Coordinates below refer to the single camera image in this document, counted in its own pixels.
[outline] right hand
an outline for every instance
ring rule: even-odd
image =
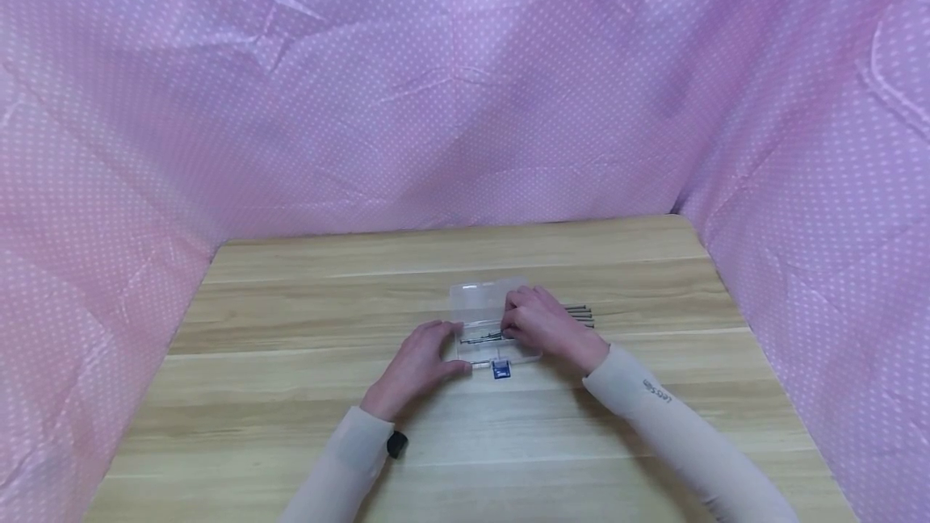
[[[505,337],[567,359],[584,375],[596,370],[610,352],[610,344],[593,329],[573,320],[543,287],[521,287],[507,293],[501,329]]]

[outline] blue sd card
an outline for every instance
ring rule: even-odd
[[[494,379],[510,377],[510,362],[506,359],[495,359],[491,361],[491,371],[494,372]]]

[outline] beige arm sleeve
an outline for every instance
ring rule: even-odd
[[[387,459],[394,425],[353,406],[278,523],[351,523]]]
[[[702,503],[726,523],[794,523],[794,510],[775,485],[721,433],[662,388],[618,345],[585,387],[629,421],[656,456],[671,466]]]

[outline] pink backdrop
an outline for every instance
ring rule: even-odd
[[[930,517],[930,0],[0,0],[0,521],[77,521],[235,236],[679,211]]]

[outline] wooden table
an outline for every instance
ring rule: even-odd
[[[87,521],[273,521],[346,409],[448,286],[524,274],[727,434],[803,521],[855,521],[687,222],[676,216],[223,247]],[[404,420],[360,521],[704,521],[570,371],[478,370]]]

